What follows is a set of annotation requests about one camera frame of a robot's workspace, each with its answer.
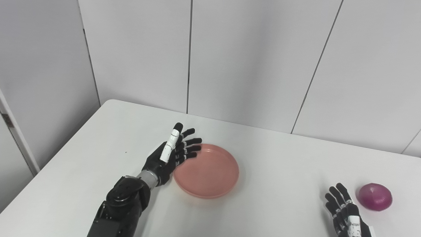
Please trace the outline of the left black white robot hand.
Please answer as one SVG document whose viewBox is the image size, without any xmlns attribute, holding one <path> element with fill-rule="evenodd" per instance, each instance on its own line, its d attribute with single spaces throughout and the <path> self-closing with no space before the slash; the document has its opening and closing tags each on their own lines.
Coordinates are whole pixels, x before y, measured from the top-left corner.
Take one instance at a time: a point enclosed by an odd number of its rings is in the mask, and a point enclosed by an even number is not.
<svg viewBox="0 0 421 237">
<path fill-rule="evenodd" d="M 183 131 L 183 127 L 182 123 L 176 123 L 167 141 L 147 157 L 138 178 L 143 180 L 150 190 L 166 184 L 177 166 L 197 157 L 197 153 L 202 149 L 202 138 L 186 139 L 195 134 L 195 128 Z"/>
</svg>

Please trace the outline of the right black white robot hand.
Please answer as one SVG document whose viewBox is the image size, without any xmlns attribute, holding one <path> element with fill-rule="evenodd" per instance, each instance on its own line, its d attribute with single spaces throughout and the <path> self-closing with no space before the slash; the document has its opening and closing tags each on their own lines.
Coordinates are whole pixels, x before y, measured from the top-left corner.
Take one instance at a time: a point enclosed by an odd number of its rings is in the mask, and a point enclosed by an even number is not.
<svg viewBox="0 0 421 237">
<path fill-rule="evenodd" d="M 353 202 L 342 183 L 331 186 L 325 194 L 325 207 L 333 218 L 338 237 L 374 237 L 373 228 L 361 218 L 358 206 Z"/>
</svg>

